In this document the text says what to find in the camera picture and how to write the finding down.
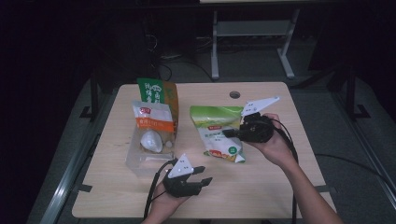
person's left hand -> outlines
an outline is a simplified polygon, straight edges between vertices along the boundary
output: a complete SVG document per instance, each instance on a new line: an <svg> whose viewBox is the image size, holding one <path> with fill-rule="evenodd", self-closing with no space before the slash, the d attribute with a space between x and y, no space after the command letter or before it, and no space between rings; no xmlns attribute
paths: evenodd
<svg viewBox="0 0 396 224"><path fill-rule="evenodd" d="M143 223L151 224L164 222L189 198L190 197L175 198L166 192L163 182L161 182L154 190L154 201L151 202L151 209L148 213L148 217Z"/></svg>

round hole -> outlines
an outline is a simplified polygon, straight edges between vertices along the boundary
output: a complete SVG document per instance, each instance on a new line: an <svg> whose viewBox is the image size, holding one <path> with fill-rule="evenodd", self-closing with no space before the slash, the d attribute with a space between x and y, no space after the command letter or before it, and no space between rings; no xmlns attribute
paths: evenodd
<svg viewBox="0 0 396 224"><path fill-rule="evenodd" d="M230 97L233 99L238 99L239 97L241 97L241 93L239 93L239 91L231 91Z"/></svg>

snack bag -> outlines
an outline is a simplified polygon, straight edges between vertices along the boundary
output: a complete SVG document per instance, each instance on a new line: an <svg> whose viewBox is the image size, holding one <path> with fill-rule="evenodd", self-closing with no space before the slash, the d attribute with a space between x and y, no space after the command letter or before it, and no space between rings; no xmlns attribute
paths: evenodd
<svg viewBox="0 0 396 224"><path fill-rule="evenodd" d="M132 102L140 148L149 153L172 153L175 127L169 105Z"/></svg>
<svg viewBox="0 0 396 224"><path fill-rule="evenodd" d="M227 161L245 162L242 142L234 137L227 138L222 130L239 129L242 106L200 106L190 108L190 116L201 139L204 154Z"/></svg>
<svg viewBox="0 0 396 224"><path fill-rule="evenodd" d="M144 77L138 78L137 84L139 85L140 97L143 102L169 105L176 135L178 125L178 97L176 84Z"/></svg>

red logo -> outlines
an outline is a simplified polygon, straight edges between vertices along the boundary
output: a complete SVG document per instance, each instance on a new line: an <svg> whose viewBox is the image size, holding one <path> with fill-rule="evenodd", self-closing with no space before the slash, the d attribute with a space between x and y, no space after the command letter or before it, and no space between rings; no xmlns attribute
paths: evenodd
<svg viewBox="0 0 396 224"><path fill-rule="evenodd" d="M149 113L151 113L151 109L148 107L140 107L140 113L149 114Z"/></svg>
<svg viewBox="0 0 396 224"><path fill-rule="evenodd" d="M212 131L212 130L219 130L221 129L221 126L209 126L207 127L208 130Z"/></svg>

wire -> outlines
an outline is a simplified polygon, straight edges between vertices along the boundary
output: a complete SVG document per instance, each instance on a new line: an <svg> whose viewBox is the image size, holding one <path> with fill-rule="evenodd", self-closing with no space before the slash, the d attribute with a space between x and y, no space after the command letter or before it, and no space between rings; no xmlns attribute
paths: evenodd
<svg viewBox="0 0 396 224"><path fill-rule="evenodd" d="M157 37L155 37L155 35L146 35L146 37L148 37L148 42L150 42L151 38L154 39L154 46L152 48L148 48L148 51L153 52L157 48L158 39L157 39Z"/></svg>
<svg viewBox="0 0 396 224"><path fill-rule="evenodd" d="M358 163L356 161L349 160L347 158L338 157L338 156L334 156L334 155L328 155L328 154L322 154L322 153L315 153L314 155L315 156L319 156L319 157L333 158L333 159L337 159L337 160L340 160L340 161L346 161L346 162L352 163L354 165L357 165L360 168L363 168L364 170L366 170L366 171L372 173L373 175L376 175L379 178L381 178L381 180L385 182L385 184L388 186L388 188L393 193L393 195L396 195L396 189L392 186L392 184L384 176L382 176L379 172L377 172L376 170L372 169L371 167L368 167L368 166L363 165L361 163Z"/></svg>
<svg viewBox="0 0 396 224"><path fill-rule="evenodd" d="M161 76L161 73L159 73L160 79L161 79L161 80L164 80L164 81L169 81L169 80L171 79L172 75L173 75L172 69L171 69L169 66L167 66L167 65L165 65L165 64L162 64L162 63L160 63L159 66L165 67L165 68L167 68L168 71L169 71L169 76L168 76L168 78L166 78L166 79L163 79L163 77Z"/></svg>
<svg viewBox="0 0 396 224"><path fill-rule="evenodd" d="M203 43L197 47L197 49L196 49L197 53L202 53L202 52L204 52L204 49L208 49L208 48L212 47L213 41L212 41L211 37L208 37L208 36L207 37L197 37L197 39L198 40L206 40L207 39L207 41L205 43Z"/></svg>
<svg viewBox="0 0 396 224"><path fill-rule="evenodd" d="M153 199L151 199L151 202L153 202L154 200L156 200L157 198L159 198L161 195L165 194L166 191L162 192L161 194L155 196Z"/></svg>
<svg viewBox="0 0 396 224"><path fill-rule="evenodd" d="M283 127L283 129L285 129L286 132L284 132L282 129L278 129L277 127L274 127L275 131L276 131L277 133L279 133L280 136L282 136L282 138L285 140L286 145L288 145L288 148L290 149L291 154L293 155L293 158L294 158L294 159L297 161L297 163L298 163L297 151L296 151L296 148L294 147L294 144L293 144L293 141L292 141L292 139L291 139L291 135L290 135L288 129L287 129L286 126L285 126L282 122L280 122L279 120L277 120L277 119L270 119L270 120L271 120L271 121L278 122L278 123ZM297 223L297 200L296 200L296 197L294 196L294 194L293 194L292 208L291 208L291 223L292 223L292 224Z"/></svg>
<svg viewBox="0 0 396 224"><path fill-rule="evenodd" d="M209 73L207 73L206 70L205 70L201 65L199 65L199 64L197 64L197 63L192 63L192 62L188 62L188 61L184 61L184 62L167 62L167 63L190 63L190 64L193 64L193 65L195 65L195 66L201 68L201 70L204 71L204 73L210 78L210 80L213 81L212 76L210 76Z"/></svg>
<svg viewBox="0 0 396 224"><path fill-rule="evenodd" d="M173 55L167 55L167 56L161 56L162 60L166 60L166 61L172 61L174 59L178 59L181 58L183 55L182 54L173 54Z"/></svg>
<svg viewBox="0 0 396 224"><path fill-rule="evenodd" d="M156 198L151 199L152 195L154 194L155 187L157 187L157 182L158 182L158 179L160 178L161 171L163 170L163 168L165 168L165 166L167 166L169 164L175 165L176 162L177 162L177 159L174 159L172 161L167 161L166 163L164 163L163 166L157 171L157 173L155 174L154 178L152 179L151 187L150 187L149 192L148 192L148 199L146 201L145 215L143 216L143 220L145 220L148 217L148 215L149 215L149 206L151 205L151 202L154 199L156 199L159 196L161 196L162 194L164 194L164 192L163 192L159 196L157 196Z"/></svg>

